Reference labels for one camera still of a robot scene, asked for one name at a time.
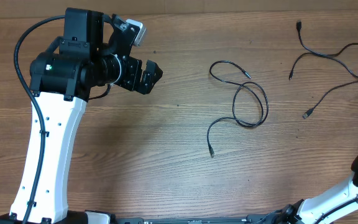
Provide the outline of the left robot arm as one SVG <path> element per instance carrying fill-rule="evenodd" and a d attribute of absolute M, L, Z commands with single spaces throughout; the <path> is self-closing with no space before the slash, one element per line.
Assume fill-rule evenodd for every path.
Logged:
<path fill-rule="evenodd" d="M 143 23 L 76 8 L 61 18 L 63 35 L 31 63 L 30 82 L 22 83 L 32 103 L 32 129 L 19 190 L 0 223 L 116 223 L 111 213 L 68 208 L 76 132 L 93 87 L 146 95 L 163 74 L 155 62 L 130 55 L 145 36 Z"/>

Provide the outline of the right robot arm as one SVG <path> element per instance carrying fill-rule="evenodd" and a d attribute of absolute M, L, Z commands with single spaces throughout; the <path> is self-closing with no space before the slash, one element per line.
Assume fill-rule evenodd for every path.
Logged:
<path fill-rule="evenodd" d="M 351 175 L 321 195 L 288 204 L 261 218 L 259 223 L 332 223 L 358 210 L 358 156 Z"/>

